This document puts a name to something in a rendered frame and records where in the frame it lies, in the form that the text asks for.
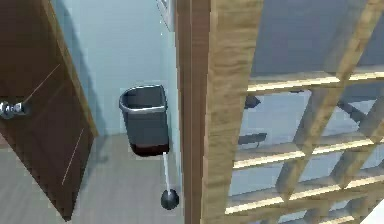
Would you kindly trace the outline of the light wooden shelf unit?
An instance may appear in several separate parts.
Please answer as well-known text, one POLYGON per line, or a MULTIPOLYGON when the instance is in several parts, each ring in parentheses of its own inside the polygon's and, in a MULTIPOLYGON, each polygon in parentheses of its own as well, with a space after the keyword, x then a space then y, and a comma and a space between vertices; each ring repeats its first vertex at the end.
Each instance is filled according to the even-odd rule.
POLYGON ((211 0, 200 224, 359 224, 384 199, 382 28, 384 0, 211 0))

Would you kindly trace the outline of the dark grey waste bin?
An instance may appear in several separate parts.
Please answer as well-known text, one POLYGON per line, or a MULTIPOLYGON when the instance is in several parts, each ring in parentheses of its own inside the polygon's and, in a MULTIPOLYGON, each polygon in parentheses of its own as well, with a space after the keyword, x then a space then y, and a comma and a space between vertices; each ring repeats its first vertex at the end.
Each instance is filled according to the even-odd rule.
POLYGON ((140 157, 168 153, 167 99, 162 85, 130 88, 119 97, 128 142, 140 157))

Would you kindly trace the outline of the dark brown room door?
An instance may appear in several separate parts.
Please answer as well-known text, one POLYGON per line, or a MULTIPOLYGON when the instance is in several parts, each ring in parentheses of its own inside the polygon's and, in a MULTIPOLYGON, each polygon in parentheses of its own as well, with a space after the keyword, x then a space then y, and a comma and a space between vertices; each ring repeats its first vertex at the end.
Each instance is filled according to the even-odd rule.
POLYGON ((0 0, 1 101, 26 104, 0 134, 71 220, 97 129, 53 0, 0 0))

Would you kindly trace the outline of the white handled black plunger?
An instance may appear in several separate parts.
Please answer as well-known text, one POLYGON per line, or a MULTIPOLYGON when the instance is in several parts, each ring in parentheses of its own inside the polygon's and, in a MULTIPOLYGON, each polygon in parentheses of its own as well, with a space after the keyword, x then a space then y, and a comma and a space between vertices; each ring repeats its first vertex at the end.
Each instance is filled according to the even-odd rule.
POLYGON ((179 196, 178 196, 178 193, 174 189, 172 189, 170 186, 167 153, 164 152, 162 154, 162 157, 163 157, 166 189, 161 195, 161 205, 166 210, 173 210, 179 205, 179 196))

